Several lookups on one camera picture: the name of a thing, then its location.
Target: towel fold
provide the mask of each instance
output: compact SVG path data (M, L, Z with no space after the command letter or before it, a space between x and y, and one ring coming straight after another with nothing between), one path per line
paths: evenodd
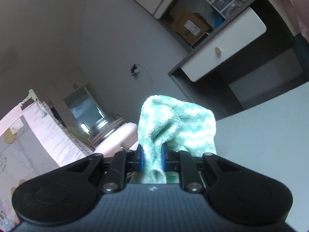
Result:
M140 183L170 183L177 174L162 170L161 146L184 150L192 156L216 154L216 121L211 110L167 96L151 96L143 104L138 141L144 150L144 171L133 176Z

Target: cardboard box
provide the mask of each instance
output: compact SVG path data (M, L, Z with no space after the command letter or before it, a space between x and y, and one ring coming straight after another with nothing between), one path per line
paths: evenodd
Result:
M191 13L186 10L182 10L170 27L189 44L193 44L202 34L212 30L200 13Z

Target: green towel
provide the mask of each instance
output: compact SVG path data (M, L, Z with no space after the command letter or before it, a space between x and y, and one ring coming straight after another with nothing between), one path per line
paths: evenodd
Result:
M171 183L176 173L165 173L161 146L184 150L192 156L216 154L216 121L211 110L167 96L151 96L143 104L138 124L138 142L144 150L144 172L134 173L131 182Z

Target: ribbed gray surface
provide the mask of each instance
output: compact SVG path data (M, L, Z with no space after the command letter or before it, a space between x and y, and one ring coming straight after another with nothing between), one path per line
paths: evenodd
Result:
M201 194L190 194L178 184L128 184L124 191L106 194L89 214L71 224L42 228L22 223L14 232L42 231L293 231L285 223L266 227L234 224L216 214Z

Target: drawer knob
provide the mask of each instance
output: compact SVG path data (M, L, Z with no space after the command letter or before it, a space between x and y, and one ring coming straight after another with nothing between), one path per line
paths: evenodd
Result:
M221 54L221 50L218 46L214 48L214 52L216 52L217 54Z

